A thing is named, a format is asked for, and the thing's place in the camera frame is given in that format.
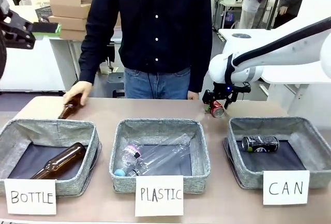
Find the robotic arm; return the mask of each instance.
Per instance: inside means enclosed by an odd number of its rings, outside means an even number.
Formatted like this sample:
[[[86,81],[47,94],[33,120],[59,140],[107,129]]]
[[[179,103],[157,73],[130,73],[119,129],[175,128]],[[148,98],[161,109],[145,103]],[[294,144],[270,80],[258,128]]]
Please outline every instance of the robotic arm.
[[[7,0],[0,0],[0,78],[6,65],[6,47],[33,49],[36,39],[31,31],[32,23],[11,11]]]
[[[223,54],[215,56],[209,65],[214,90],[205,92],[203,102],[226,99],[226,109],[237,100],[238,93],[250,92],[249,84],[234,84],[256,81],[264,65],[300,65],[321,60],[325,74],[331,78],[331,17],[312,24],[303,22],[266,31],[272,35],[250,39],[240,43],[240,48],[224,49]]]

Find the brown glass bottle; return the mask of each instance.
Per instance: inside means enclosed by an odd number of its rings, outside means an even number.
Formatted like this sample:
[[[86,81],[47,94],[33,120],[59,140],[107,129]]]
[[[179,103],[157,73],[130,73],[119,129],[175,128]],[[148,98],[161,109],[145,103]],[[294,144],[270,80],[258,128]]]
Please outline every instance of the brown glass bottle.
[[[70,115],[77,113],[81,106],[82,94],[75,95],[70,101],[64,105],[64,109],[58,119],[66,119]]]
[[[83,160],[85,153],[85,147],[81,143],[75,143],[49,160],[31,179],[58,179],[78,161]]]

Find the storage basket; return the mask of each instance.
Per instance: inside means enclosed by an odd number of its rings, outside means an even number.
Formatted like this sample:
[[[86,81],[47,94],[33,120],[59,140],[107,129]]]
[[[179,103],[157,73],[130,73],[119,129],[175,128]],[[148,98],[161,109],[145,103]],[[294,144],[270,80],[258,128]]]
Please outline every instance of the storage basket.
[[[241,147],[243,136],[274,136],[280,145],[274,153],[247,153]],[[262,189],[266,170],[309,170],[309,188],[326,187],[331,180],[331,148],[305,118],[232,118],[228,141],[245,188]]]
[[[73,177],[56,180],[58,196],[74,196],[81,193],[99,145],[95,125],[90,122],[71,120],[11,120],[0,132],[0,195],[5,194],[4,179],[10,177],[14,170],[18,170],[16,166],[22,164],[19,161],[23,155],[29,156],[26,151],[30,145],[42,146],[42,149],[49,147],[50,151],[55,148],[69,147],[76,142],[88,146],[86,154],[81,165],[78,165],[77,171],[73,173]],[[45,158],[43,163],[45,164],[51,158],[52,156]],[[37,168],[31,165],[22,168],[21,171],[24,172],[22,178],[29,179],[44,164],[38,165]]]
[[[192,176],[184,176],[184,193],[202,193],[210,174],[205,135],[199,122],[183,119],[136,119],[124,120],[118,124],[109,164],[114,190],[120,193],[136,191],[135,177],[114,175],[114,164],[121,158],[126,145],[132,143],[158,145],[169,138],[180,137],[184,133],[191,137],[189,149],[192,172]]]

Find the hand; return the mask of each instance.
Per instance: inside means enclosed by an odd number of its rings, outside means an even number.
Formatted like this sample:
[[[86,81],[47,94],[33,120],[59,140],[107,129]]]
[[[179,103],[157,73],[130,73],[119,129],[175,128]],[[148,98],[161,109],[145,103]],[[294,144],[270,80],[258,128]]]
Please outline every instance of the hand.
[[[199,93],[188,91],[187,92],[187,99],[188,100],[199,100]]]
[[[280,7],[279,14],[282,16],[283,14],[286,14],[288,8],[285,6]]]
[[[79,81],[63,96],[63,102],[66,104],[72,99],[75,95],[82,93],[81,105],[84,106],[86,99],[92,90],[92,84],[85,81]]]

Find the paper sign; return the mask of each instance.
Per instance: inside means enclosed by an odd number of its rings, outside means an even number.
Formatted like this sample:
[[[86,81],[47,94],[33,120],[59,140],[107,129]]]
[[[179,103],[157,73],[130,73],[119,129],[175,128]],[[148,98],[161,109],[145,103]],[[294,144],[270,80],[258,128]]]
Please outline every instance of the paper sign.
[[[264,171],[263,205],[306,204],[309,171]]]
[[[137,176],[136,216],[184,215],[183,176]]]
[[[5,179],[7,210],[18,215],[56,215],[55,180]]]

